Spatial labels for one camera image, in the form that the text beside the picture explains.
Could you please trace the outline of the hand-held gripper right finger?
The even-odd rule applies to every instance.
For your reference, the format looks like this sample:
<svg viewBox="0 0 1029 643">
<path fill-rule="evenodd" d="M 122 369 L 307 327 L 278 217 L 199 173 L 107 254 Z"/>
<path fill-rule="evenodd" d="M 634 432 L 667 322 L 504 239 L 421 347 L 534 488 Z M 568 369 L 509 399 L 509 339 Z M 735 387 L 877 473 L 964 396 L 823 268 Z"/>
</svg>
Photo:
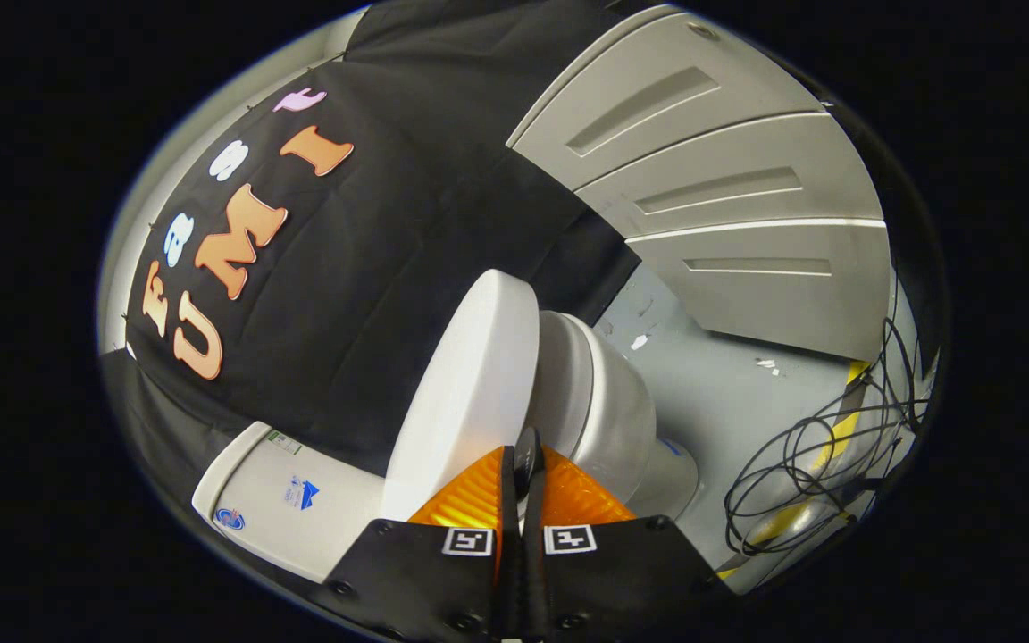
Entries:
<svg viewBox="0 0 1029 643">
<path fill-rule="evenodd" d="M 666 515 L 598 522 L 607 494 L 564 484 L 561 457 L 522 432 L 523 640 L 641 640 L 698 631 L 738 602 Z"/>
</svg>

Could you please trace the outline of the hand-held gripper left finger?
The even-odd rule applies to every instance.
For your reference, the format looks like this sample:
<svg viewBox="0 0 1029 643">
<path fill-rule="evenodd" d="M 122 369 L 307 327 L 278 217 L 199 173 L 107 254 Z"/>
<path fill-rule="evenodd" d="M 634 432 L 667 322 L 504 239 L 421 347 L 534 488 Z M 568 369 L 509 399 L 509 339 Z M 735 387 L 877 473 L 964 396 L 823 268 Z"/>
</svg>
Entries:
<svg viewBox="0 0 1029 643">
<path fill-rule="evenodd" d="M 389 640 L 500 640 L 518 626 L 526 435 L 468 465 L 407 520 L 368 522 L 314 592 L 344 626 Z"/>
</svg>

